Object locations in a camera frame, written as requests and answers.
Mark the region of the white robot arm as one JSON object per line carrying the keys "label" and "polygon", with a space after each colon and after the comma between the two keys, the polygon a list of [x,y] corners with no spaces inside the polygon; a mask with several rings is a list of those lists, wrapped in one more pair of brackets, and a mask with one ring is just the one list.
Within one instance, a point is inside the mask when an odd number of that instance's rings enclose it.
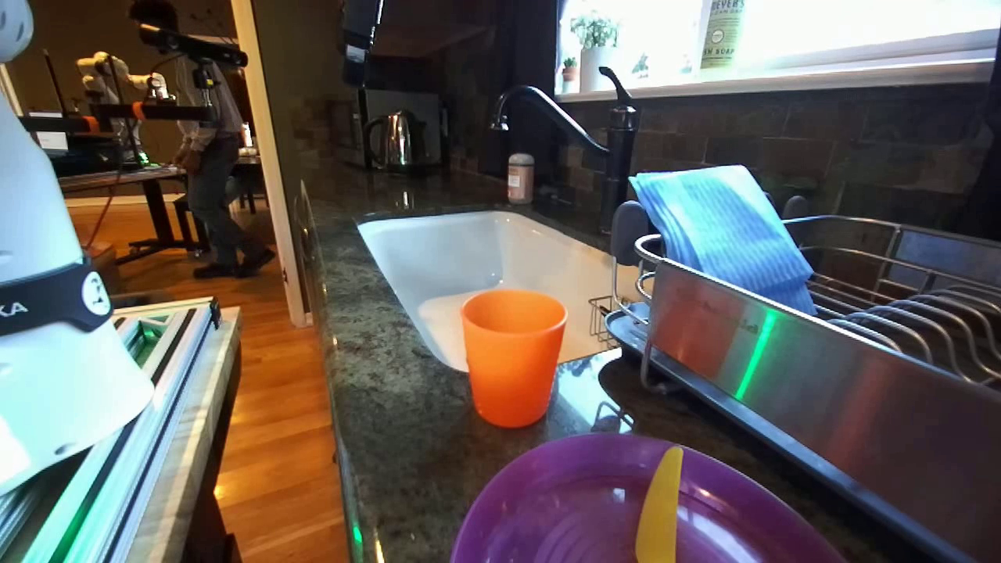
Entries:
{"label": "white robot arm", "polygon": [[131,423],[152,384],[109,322],[49,155],[0,102],[0,490]]}

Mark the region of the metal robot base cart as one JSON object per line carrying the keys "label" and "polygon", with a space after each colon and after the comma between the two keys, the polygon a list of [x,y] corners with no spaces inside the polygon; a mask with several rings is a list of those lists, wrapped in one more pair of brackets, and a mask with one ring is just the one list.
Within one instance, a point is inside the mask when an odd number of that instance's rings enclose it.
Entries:
{"label": "metal robot base cart", "polygon": [[242,313],[212,297],[115,313],[152,383],[118,434],[4,496],[0,563],[233,563],[216,503],[242,379]]}

